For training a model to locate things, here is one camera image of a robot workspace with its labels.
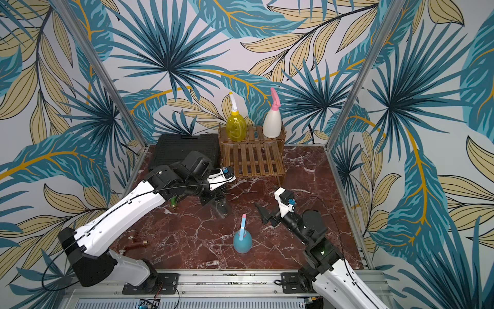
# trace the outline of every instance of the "black cable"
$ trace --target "black cable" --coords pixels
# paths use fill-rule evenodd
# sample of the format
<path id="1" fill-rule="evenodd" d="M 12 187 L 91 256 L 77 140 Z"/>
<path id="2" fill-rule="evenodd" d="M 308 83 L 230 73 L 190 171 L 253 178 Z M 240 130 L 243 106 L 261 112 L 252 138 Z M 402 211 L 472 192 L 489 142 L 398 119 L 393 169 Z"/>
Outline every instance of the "black cable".
<path id="1" fill-rule="evenodd" d="M 340 246 L 341 246 L 341 255 L 343 256 L 343 263 L 345 264 L 345 268 L 346 268 L 346 271 L 348 272 L 348 275 L 350 276 L 350 278 L 352 279 L 352 282 L 355 284 L 356 287 L 359 288 L 359 290 L 362 292 L 362 294 L 365 295 L 365 297 L 367 297 L 367 299 L 377 308 L 377 309 L 380 309 L 380 307 L 378 305 L 376 305 L 372 299 L 361 289 L 361 287 L 357 284 L 357 282 L 355 281 L 355 279 L 352 277 L 352 273 L 351 271 L 348 269 L 348 266 L 346 264 L 346 259 L 345 259 L 345 251 L 343 250 L 343 241 L 341 240 L 341 232 L 340 232 L 340 229 L 338 227 L 338 223 L 336 223 L 336 219 L 334 218 L 333 214 L 331 213 L 331 211 L 329 211 L 329 208 L 326 206 L 326 203 L 322 200 L 322 198 L 320 198 L 319 196 L 317 196 L 316 194 L 312 194 L 314 197 L 316 197 L 317 199 L 319 199 L 322 204 L 324 205 L 324 207 L 327 208 L 328 212 L 329 212 L 329 215 L 331 216 L 331 218 L 333 219 L 333 222 L 334 222 L 334 225 L 336 226 L 336 229 L 338 230 L 338 238 L 339 238 L 339 241 L 340 241 Z"/>
<path id="2" fill-rule="evenodd" d="M 183 186 L 178 186 L 178 187 L 169 187 L 169 188 L 162 188 L 162 189 L 158 189 L 158 190 L 152 190 L 152 191 L 148 191 L 148 192 L 145 192 L 145 193 L 141 193 L 141 194 L 138 194 L 134 197 L 132 197 L 131 199 L 129 199 L 128 201 L 126 201 L 125 203 L 122 203 L 116 207 L 113 207 L 111 208 L 112 211 L 110 211 L 109 213 L 107 213 L 103 218 L 101 218 L 100 221 L 96 222 L 95 225 L 93 225 L 89 230 L 87 230 L 86 232 L 84 232 L 83 235 L 81 235 L 81 237 L 79 237 L 76 241 L 74 241 L 72 244 L 70 244 L 69 246 L 67 246 L 67 248 L 70 248 L 72 247 L 72 245 L 76 244 L 79 240 L 81 240 L 84 236 L 86 236 L 86 233 L 89 233 L 91 232 L 100 222 L 102 222 L 107 216 L 109 216 L 110 214 L 112 214 L 115 210 L 117 210 L 118 208 L 122 207 L 123 205 L 126 205 L 128 204 L 130 201 L 132 201 L 133 199 L 139 197 L 139 196 L 142 196 L 142 195 L 146 195 L 146 194 L 149 194 L 149 193 L 156 193 L 156 192 L 160 192 L 160 191 L 164 191 L 164 190 L 168 190 L 168 189 L 172 189 L 172 188 L 186 188 L 186 187 L 195 187 L 195 186 L 199 186 L 199 185 L 212 185 L 212 184 L 219 184 L 219 183 L 227 183 L 230 179 L 232 179 L 232 177 L 228 178 L 227 180 L 224 180 L 224 181 L 220 181 L 220 182 L 212 182 L 212 183 L 202 183 L 202 184 L 189 184 L 189 185 L 183 185 Z M 60 288 L 60 289 L 48 289 L 45 285 L 44 285 L 44 276 L 46 275 L 46 272 L 48 271 L 48 269 L 50 268 L 50 266 L 55 262 L 55 260 L 62 254 L 66 251 L 67 249 L 64 249 L 62 250 L 62 252 L 60 252 L 51 262 L 50 264 L 48 264 L 48 266 L 46 267 L 46 269 L 44 270 L 43 272 L 43 276 L 41 276 L 41 286 L 43 287 L 44 290 L 46 291 L 50 291 L 50 292 L 57 292 L 57 291 L 61 291 L 61 290 L 65 290 L 66 288 L 68 287 L 71 287 L 73 286 L 74 284 L 78 283 L 79 280 L 77 280 L 76 282 L 70 284 L 70 285 L 67 285 L 66 287 L 63 287 L 63 288 Z"/>
<path id="3" fill-rule="evenodd" d="M 67 248 L 70 248 L 72 245 L 74 245 L 75 243 L 77 243 L 79 240 L 81 240 L 85 235 L 82 235 L 81 237 L 79 237 L 76 241 L 74 241 L 72 244 L 70 244 L 70 246 L 68 246 Z M 74 284 L 78 283 L 79 280 L 77 280 L 76 282 L 66 286 L 66 287 L 63 287 L 61 289 L 48 289 L 45 285 L 44 285 L 44 276 L 46 275 L 46 272 L 48 271 L 48 269 L 50 268 L 50 266 L 55 262 L 55 260 L 62 254 L 65 252 L 65 249 L 62 250 L 62 252 L 60 252 L 54 259 L 51 260 L 50 264 L 48 264 L 48 266 L 46 267 L 46 269 L 44 270 L 43 272 L 43 276 L 41 276 L 41 286 L 43 287 L 44 290 L 46 291 L 50 291 L 50 292 L 57 292 L 57 291 L 61 291 L 61 290 L 65 290 L 66 288 L 70 287 L 70 286 L 73 286 Z"/>
<path id="4" fill-rule="evenodd" d="M 178 304 L 180 303 L 180 292 L 177 290 L 177 287 L 176 286 L 173 286 L 173 285 L 168 285 L 168 284 L 163 284 L 163 286 L 169 286 L 169 287 L 172 287 L 175 292 L 178 294 L 178 301 L 177 301 L 177 304 L 175 305 L 175 307 L 173 307 L 173 309 L 177 309 L 178 307 Z"/>
<path id="5" fill-rule="evenodd" d="M 150 309 L 156 309 L 156 308 L 158 308 L 158 306 L 157 306 L 157 305 L 155 305 L 154 303 L 150 302 L 148 299 L 144 299 L 144 298 L 141 298 L 141 299 L 139 300 L 139 308 L 141 308 L 141 306 L 143 306 L 143 305 L 144 305 L 144 303 L 148 303 L 148 304 L 150 304 L 150 305 L 152 306 Z"/>

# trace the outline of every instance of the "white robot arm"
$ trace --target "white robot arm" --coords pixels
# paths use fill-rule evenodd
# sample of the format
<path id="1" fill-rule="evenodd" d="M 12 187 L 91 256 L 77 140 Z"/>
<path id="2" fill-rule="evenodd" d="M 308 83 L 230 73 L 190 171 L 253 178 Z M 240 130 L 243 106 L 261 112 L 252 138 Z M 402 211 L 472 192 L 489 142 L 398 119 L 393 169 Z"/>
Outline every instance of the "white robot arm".
<path id="1" fill-rule="evenodd" d="M 337 309 L 388 309 L 326 239 L 327 228 L 319 212 L 307 210 L 298 215 L 290 190 L 279 188 L 275 199 L 279 209 L 272 213 L 255 204 L 262 222 L 270 221 L 273 227 L 282 223 L 307 246 L 304 250 L 307 264 L 298 271 L 298 282 L 290 283 L 300 284 L 306 292 L 315 291 Z"/>
<path id="2" fill-rule="evenodd" d="M 176 196 L 198 195 L 203 206 L 225 214 L 224 185 L 235 180 L 232 168 L 211 170 L 212 162 L 191 151 L 182 162 L 154 168 L 126 197 L 98 218 L 58 239 L 82 286 L 104 279 L 128 283 L 143 294 L 156 293 L 159 277 L 147 260 L 134 260 L 109 250 L 110 245 L 146 213 Z"/>

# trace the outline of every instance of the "metal mounting plate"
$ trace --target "metal mounting plate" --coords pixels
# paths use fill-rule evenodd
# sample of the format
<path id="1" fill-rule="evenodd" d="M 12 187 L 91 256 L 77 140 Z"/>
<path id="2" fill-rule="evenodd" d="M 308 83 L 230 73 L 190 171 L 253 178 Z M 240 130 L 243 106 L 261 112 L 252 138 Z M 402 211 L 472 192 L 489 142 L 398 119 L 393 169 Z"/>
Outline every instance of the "metal mounting plate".
<path id="1" fill-rule="evenodd" d="M 173 295 L 176 292 L 178 283 L 178 273 L 158 273 L 158 278 L 163 282 L 160 295 Z M 146 294 L 143 290 L 136 288 L 133 285 L 125 284 L 122 289 L 123 295 L 143 295 Z"/>

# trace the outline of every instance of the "spray bottle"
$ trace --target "spray bottle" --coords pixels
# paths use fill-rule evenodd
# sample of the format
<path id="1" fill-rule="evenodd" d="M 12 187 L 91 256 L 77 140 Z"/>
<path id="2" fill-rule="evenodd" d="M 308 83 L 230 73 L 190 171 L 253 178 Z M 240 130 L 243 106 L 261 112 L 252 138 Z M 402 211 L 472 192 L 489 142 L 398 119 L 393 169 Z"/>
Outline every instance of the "spray bottle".
<path id="1" fill-rule="evenodd" d="M 239 114 L 233 93 L 230 92 L 229 95 L 232 102 L 232 115 L 226 122 L 226 134 L 232 141 L 242 141 L 247 134 L 247 124 L 242 115 Z"/>
<path id="2" fill-rule="evenodd" d="M 269 110 L 266 118 L 264 119 L 264 125 L 262 126 L 262 133 L 268 138 L 277 138 L 281 133 L 281 113 L 280 113 L 280 98 L 274 88 L 271 88 L 271 97 L 273 98 L 273 104 Z"/>

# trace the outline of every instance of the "wooden shelf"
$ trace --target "wooden shelf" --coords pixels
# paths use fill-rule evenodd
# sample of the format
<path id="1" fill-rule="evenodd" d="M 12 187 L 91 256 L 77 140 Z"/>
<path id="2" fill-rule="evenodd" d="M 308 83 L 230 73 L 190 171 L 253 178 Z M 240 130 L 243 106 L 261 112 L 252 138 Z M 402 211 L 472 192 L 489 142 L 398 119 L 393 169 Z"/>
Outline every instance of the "wooden shelf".
<path id="1" fill-rule="evenodd" d="M 231 166 L 237 178 L 276 177 L 282 186 L 285 176 L 283 166 L 283 149 L 285 145 L 285 128 L 277 138 L 267 138 L 262 127 L 248 127 L 247 137 L 234 142 L 226 134 L 226 128 L 218 128 L 218 139 L 223 166 Z"/>

